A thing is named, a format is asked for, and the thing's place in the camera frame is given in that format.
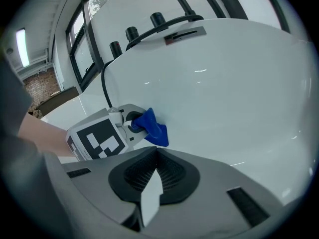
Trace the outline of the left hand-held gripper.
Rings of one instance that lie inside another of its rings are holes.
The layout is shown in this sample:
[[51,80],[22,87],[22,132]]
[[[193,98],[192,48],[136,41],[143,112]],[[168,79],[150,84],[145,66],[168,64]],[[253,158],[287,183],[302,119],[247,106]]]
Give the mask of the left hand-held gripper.
[[80,161],[123,154],[147,136],[144,128],[135,130],[124,122],[144,113],[145,109],[133,104],[103,108],[73,125],[67,131],[66,142]]

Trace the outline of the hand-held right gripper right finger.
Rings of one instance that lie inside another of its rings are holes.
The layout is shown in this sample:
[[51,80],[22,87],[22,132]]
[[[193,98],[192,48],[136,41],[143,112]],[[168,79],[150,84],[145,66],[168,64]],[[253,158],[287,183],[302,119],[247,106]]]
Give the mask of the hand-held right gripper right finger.
[[142,234],[155,239],[226,239],[245,233],[283,207],[280,200],[235,167],[226,163],[169,149],[158,149],[169,158],[193,165],[199,183],[184,201],[159,207]]

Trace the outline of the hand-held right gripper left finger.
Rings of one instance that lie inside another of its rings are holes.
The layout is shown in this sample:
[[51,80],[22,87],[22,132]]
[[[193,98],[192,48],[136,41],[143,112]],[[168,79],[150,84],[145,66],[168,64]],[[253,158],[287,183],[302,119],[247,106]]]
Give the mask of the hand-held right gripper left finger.
[[158,212],[155,147],[62,165],[95,208],[121,225],[148,225]]

